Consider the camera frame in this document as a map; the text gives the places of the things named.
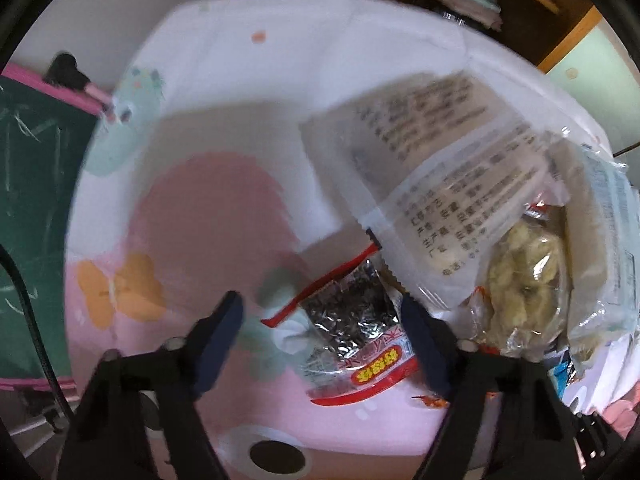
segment green cartoon character print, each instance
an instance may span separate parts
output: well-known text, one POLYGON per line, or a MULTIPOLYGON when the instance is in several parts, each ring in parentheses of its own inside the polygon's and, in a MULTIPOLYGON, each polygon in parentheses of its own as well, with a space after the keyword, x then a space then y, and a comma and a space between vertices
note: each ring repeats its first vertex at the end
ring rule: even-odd
POLYGON ((303 369, 314 350, 308 318, 294 312, 276 328, 265 326, 258 316, 247 316, 238 335, 238 346, 250 352, 249 375, 268 382, 280 377, 287 367, 303 377, 303 369))
POLYGON ((107 176, 120 168, 146 141, 161 101, 158 70, 129 68, 113 95, 111 109, 96 126, 84 169, 107 176))

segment black circle print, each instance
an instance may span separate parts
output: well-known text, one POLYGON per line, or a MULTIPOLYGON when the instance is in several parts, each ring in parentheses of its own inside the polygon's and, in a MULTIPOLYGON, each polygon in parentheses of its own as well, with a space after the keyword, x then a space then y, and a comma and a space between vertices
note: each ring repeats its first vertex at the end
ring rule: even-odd
POLYGON ((277 440, 256 442, 249 457, 260 469, 277 475, 297 473, 305 466, 305 456, 297 447, 277 440))

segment white wall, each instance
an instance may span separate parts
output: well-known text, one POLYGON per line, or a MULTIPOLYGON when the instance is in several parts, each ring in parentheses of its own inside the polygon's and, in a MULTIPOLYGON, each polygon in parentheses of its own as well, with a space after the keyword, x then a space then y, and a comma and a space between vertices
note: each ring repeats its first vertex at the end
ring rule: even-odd
POLYGON ((111 90, 158 22, 188 1, 54 0, 11 61, 44 73, 60 50, 68 50, 92 82, 111 90))

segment clear plastic packaging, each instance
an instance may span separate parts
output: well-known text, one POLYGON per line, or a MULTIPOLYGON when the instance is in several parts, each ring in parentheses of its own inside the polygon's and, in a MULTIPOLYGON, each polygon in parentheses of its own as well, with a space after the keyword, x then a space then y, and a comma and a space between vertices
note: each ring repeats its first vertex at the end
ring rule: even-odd
POLYGON ((553 186, 551 134, 465 73, 412 76, 302 129, 318 171, 432 312, 472 294, 479 257, 553 186))
POLYGON ((573 291, 567 337, 576 369, 638 322, 640 223, 621 165, 567 140, 553 150, 571 200, 566 206, 573 291))
POLYGON ((369 399, 418 370, 418 362, 401 326, 389 329, 358 354, 336 360, 317 346, 300 367, 310 383, 306 394, 314 404, 341 406, 369 399))
POLYGON ((300 301, 328 351, 344 360, 398 324, 398 313, 373 266, 366 259, 353 272, 300 301))
POLYGON ((566 325, 564 243, 523 216, 495 245, 482 291, 471 302, 478 339, 509 356, 539 360, 566 325))

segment red label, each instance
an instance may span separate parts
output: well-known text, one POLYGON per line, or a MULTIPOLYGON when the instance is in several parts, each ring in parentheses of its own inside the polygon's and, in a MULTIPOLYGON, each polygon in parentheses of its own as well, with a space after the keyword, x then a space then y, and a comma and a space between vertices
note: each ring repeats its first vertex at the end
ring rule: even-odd
POLYGON ((393 367, 398 362, 401 355, 402 349, 400 348, 400 346, 393 345, 391 348, 388 348, 378 357, 373 359, 365 367, 354 372, 351 375, 351 381, 353 381, 353 384, 356 384, 356 386, 362 386, 363 384, 371 382, 381 373, 393 367))

